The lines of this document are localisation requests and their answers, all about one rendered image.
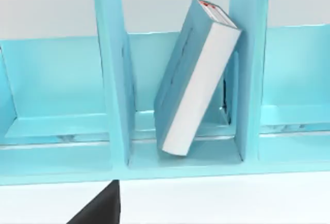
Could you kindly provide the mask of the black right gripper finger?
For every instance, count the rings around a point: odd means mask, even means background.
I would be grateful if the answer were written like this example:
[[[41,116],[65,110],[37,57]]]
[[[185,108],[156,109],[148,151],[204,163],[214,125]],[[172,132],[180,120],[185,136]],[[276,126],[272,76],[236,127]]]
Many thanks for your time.
[[[120,224],[120,181],[111,181],[66,224]]]

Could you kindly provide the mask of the blue book with white pages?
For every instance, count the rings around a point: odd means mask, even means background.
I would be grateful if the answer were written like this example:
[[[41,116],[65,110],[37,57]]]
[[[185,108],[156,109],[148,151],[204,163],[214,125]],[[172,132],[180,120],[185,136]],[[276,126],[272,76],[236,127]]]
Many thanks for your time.
[[[220,6],[191,1],[154,100],[159,150],[188,154],[240,35]]]

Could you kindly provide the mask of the light blue rack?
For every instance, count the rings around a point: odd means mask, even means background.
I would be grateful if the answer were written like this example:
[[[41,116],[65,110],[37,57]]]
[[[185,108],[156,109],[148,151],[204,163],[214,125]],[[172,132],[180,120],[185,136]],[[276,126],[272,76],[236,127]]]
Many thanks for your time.
[[[192,0],[0,0],[0,185],[330,171],[330,21],[205,0],[241,35],[186,156],[154,100]]]

